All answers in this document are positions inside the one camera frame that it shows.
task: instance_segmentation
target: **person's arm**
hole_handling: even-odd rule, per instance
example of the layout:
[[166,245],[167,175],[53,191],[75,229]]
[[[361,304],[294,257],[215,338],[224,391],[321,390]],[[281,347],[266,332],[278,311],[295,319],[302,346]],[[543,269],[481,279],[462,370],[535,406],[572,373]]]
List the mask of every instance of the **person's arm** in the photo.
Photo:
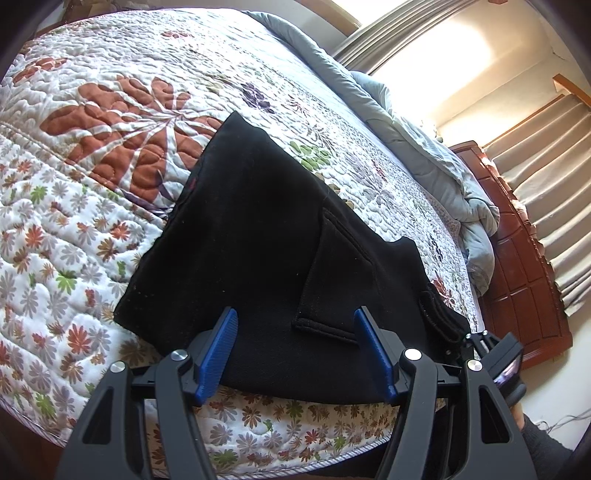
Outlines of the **person's arm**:
[[571,456],[572,450],[534,425],[524,415],[520,404],[513,407],[511,412],[530,452],[538,480],[553,480]]

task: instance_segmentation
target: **light blue comforter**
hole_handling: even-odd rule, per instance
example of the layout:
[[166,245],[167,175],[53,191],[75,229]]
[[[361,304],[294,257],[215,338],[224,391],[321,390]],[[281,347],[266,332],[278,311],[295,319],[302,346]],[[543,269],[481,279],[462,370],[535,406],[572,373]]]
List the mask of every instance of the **light blue comforter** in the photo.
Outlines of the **light blue comforter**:
[[408,168],[415,180],[462,224],[461,247],[478,295],[488,289],[495,266],[488,236],[499,226],[499,209],[472,172],[448,148],[391,107],[389,91],[371,77],[349,72],[299,28],[276,15],[245,12],[292,47]]

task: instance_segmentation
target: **folded black shirt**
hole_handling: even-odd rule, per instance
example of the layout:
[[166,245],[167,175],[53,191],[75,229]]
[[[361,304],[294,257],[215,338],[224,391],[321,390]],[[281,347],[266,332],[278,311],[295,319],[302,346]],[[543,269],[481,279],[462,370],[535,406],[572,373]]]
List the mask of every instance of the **folded black shirt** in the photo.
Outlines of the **folded black shirt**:
[[115,321],[165,355],[212,328],[226,305],[239,328],[222,384],[321,403],[382,401],[353,334],[361,305],[435,361],[453,362],[470,331],[412,240],[384,241],[237,113],[191,172]]

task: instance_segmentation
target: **floral quilt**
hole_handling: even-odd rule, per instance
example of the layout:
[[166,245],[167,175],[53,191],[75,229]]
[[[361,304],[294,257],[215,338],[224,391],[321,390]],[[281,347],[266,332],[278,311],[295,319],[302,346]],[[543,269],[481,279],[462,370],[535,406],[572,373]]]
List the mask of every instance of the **floral quilt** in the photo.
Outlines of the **floral quilt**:
[[[65,445],[110,363],[158,359],[113,309],[232,111],[385,240],[414,239],[475,327],[458,225],[262,25],[204,9],[80,21],[27,43],[0,87],[0,404],[48,440]],[[220,476],[268,478],[386,442],[396,412],[220,387],[195,415]],[[147,430],[165,476],[153,404]]]

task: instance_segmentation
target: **beige curtain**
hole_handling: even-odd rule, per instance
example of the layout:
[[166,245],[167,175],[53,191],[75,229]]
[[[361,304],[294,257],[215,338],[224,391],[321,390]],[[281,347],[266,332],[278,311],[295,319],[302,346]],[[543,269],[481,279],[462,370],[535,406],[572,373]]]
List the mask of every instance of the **beige curtain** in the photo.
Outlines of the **beige curtain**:
[[476,1],[408,0],[357,30],[337,47],[333,57],[349,70],[371,74],[427,30]]
[[567,315],[591,306],[591,109],[567,95],[486,155],[527,208]]

